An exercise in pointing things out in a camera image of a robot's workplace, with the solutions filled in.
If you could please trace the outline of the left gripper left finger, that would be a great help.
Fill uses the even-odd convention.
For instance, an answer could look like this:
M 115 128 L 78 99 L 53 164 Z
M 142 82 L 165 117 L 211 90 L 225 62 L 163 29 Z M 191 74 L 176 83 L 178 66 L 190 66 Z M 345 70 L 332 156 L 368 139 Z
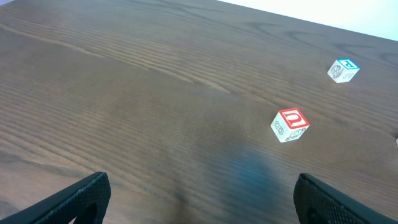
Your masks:
M 1 220 L 3 224 L 102 224 L 111 198 L 107 173 L 95 172 Z

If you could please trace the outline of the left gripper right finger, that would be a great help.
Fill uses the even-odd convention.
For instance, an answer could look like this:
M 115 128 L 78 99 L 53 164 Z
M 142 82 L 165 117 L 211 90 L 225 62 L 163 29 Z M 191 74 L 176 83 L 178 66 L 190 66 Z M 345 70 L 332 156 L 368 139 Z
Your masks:
M 301 224 L 397 224 L 308 173 L 301 173 L 293 193 Z

